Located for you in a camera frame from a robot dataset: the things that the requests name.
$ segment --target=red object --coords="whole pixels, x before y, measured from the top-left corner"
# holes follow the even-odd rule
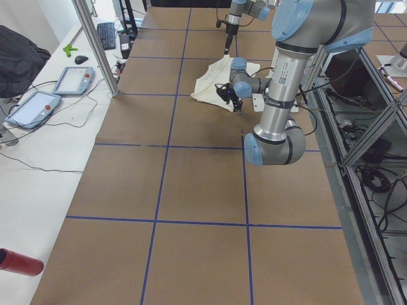
[[[42,272],[44,264],[38,259],[33,259],[7,249],[0,249],[0,270],[20,273],[21,275],[36,276]]]

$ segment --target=tablet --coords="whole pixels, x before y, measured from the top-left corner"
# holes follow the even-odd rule
[[[65,67],[52,93],[61,96],[82,95],[89,89],[93,75],[92,67]]]
[[[51,116],[60,102],[59,95],[35,91],[4,120],[11,125],[33,129]]]

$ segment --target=black keyboard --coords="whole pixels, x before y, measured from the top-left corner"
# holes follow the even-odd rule
[[[98,24],[96,32],[102,43],[103,50],[112,50],[116,48],[116,31],[113,22]]]

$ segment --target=green object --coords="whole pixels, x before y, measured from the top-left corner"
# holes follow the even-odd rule
[[[70,44],[68,44],[65,48],[63,48],[63,51],[66,53],[66,56],[71,57],[71,51],[77,51],[77,48],[72,47]]]

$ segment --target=black mouse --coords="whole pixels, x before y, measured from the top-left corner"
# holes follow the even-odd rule
[[[75,64],[80,65],[83,62],[86,62],[89,58],[83,55],[78,55],[77,57],[75,57]]]

